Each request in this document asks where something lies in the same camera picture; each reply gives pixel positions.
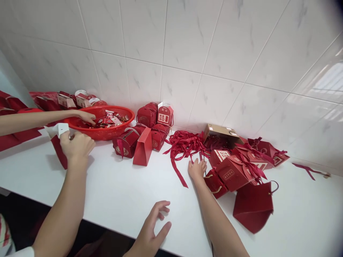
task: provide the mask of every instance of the gift bag handle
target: gift bag handle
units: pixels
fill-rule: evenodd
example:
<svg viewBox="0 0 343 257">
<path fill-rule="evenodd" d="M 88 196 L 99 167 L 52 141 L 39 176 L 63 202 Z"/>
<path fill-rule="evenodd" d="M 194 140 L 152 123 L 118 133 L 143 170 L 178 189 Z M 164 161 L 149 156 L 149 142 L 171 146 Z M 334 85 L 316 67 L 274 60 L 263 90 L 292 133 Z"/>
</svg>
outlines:
<svg viewBox="0 0 343 257">
<path fill-rule="evenodd" d="M 273 193 L 274 193 L 277 189 L 279 189 L 279 184 L 278 184 L 278 182 L 276 182 L 275 180 L 271 180 L 270 182 L 275 182 L 275 183 L 278 185 L 278 187 L 277 187 L 274 191 L 272 191 L 271 193 L 268 193 L 268 195 L 273 195 Z"/>
</svg>

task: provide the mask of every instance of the brown cardboard box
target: brown cardboard box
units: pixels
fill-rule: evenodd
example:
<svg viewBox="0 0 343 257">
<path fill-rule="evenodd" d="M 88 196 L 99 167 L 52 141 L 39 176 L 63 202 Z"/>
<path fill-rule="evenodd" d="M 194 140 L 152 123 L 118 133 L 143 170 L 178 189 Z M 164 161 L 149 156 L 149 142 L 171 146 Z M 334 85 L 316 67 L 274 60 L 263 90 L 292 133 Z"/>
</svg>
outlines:
<svg viewBox="0 0 343 257">
<path fill-rule="evenodd" d="M 221 127 L 218 125 L 213 125 L 213 124 L 207 124 L 204 132 L 204 142 L 206 142 L 206 139 L 208 136 L 214 136 L 217 135 L 219 137 L 226 137 L 228 142 L 229 142 L 229 148 L 233 149 L 235 148 L 235 144 L 244 144 L 242 139 L 237 135 L 236 131 L 231 128 L 227 127 Z"/>
</svg>

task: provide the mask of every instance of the folded red box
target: folded red box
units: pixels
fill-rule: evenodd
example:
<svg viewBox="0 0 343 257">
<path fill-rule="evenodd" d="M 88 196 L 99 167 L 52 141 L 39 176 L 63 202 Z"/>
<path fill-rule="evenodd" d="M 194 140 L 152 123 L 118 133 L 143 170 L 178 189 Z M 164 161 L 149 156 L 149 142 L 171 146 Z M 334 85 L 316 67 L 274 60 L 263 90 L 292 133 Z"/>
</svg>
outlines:
<svg viewBox="0 0 343 257">
<path fill-rule="evenodd" d="M 215 171 L 231 192 L 255 179 L 246 164 L 235 155 L 225 158 Z"/>
<path fill-rule="evenodd" d="M 218 177 L 214 169 L 210 170 L 204 177 L 207 187 L 210 189 L 211 193 L 216 199 L 220 198 L 226 194 L 229 190 L 226 185 Z"/>
<path fill-rule="evenodd" d="M 221 164 L 226 157 L 229 157 L 231 154 L 227 150 L 213 150 L 208 161 L 210 162 L 212 168 Z"/>
</svg>

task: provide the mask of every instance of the red wedding favor box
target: red wedding favor box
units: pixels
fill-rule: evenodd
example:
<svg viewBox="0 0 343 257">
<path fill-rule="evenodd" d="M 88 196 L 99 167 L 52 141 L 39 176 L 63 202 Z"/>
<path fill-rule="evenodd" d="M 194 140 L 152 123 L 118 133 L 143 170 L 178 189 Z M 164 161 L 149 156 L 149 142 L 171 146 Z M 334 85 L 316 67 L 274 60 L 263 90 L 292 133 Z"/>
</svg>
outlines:
<svg viewBox="0 0 343 257">
<path fill-rule="evenodd" d="M 216 172 L 231 192 L 254 180 L 248 167 L 235 155 L 225 158 Z"/>
<path fill-rule="evenodd" d="M 146 127 L 138 139 L 133 164 L 147 166 L 153 150 L 151 129 Z"/>
</svg>

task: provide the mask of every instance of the red gift bag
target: red gift bag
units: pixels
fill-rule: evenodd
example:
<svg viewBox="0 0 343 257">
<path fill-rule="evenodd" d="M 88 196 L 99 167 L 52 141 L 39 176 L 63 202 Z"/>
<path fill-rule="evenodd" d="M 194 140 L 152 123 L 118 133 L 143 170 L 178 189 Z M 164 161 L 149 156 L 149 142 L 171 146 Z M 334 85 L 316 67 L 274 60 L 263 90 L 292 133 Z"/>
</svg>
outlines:
<svg viewBox="0 0 343 257">
<path fill-rule="evenodd" d="M 0 136 L 0 152 L 19 145 L 21 142 L 13 135 Z"/>
<path fill-rule="evenodd" d="M 27 106 L 20 101 L 18 98 L 11 96 L 5 92 L 0 91 L 0 103 L 1 105 L 7 102 L 8 106 L 3 106 L 3 107 L 7 107 L 7 108 L 11 108 L 13 110 L 20 110 L 20 109 L 24 109 L 27 108 Z"/>
<path fill-rule="evenodd" d="M 56 155 L 60 160 L 63 168 L 66 170 L 68 168 L 68 160 L 67 157 L 64 155 L 61 144 L 60 144 L 60 136 L 66 132 L 70 131 L 70 134 L 73 134 L 76 130 L 69 128 L 68 123 L 57 123 L 54 127 L 45 127 L 47 133 L 49 134 L 51 143 L 54 146 Z"/>
<path fill-rule="evenodd" d="M 138 139 L 133 164 L 147 166 L 152 150 L 151 129 L 146 127 Z"/>
<path fill-rule="evenodd" d="M 253 234 L 264 227 L 274 211 L 272 194 L 279 188 L 276 184 L 274 191 L 271 181 L 257 186 L 249 183 L 237 191 L 233 216 Z"/>
</svg>

